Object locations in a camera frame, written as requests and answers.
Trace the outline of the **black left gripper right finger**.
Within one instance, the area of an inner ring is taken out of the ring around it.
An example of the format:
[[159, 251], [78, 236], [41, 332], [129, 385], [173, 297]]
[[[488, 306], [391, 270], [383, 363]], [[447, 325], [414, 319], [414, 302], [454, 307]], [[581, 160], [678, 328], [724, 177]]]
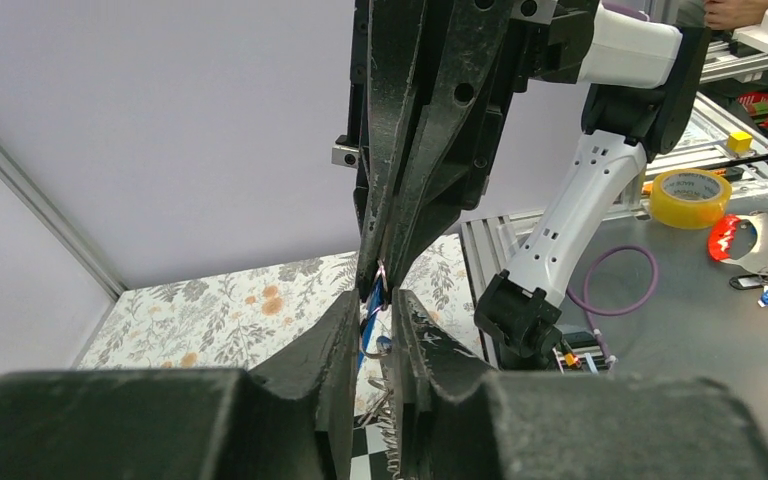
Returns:
[[406, 479], [768, 479], [766, 438], [721, 383], [499, 371], [413, 292], [391, 314]]

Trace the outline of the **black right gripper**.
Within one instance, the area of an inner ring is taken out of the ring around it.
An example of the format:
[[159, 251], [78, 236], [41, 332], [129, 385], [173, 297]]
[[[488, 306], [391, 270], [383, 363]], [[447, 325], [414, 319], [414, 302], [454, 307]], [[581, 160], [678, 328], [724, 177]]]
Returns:
[[529, 79], [572, 83], [593, 36], [594, 1], [358, 1], [346, 134], [358, 170], [356, 288], [384, 270], [398, 288], [416, 258], [475, 209], [514, 94]]

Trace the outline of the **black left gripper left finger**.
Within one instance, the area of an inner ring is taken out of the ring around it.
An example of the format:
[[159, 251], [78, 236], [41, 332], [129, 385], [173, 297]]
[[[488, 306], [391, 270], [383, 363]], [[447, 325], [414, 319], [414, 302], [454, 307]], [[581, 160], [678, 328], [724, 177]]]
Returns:
[[243, 368], [0, 376], [0, 479], [345, 479], [360, 302]]

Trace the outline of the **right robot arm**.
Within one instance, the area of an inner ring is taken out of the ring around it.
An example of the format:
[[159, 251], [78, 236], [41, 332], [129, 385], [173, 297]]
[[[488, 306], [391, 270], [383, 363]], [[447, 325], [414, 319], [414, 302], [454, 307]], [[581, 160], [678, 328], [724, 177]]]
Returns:
[[563, 183], [475, 310], [501, 368], [546, 368], [571, 274], [620, 193], [678, 143], [710, 38], [599, 1], [356, 2], [335, 154], [356, 162], [360, 299], [390, 304], [417, 257], [478, 205], [515, 94], [530, 80], [587, 83]]

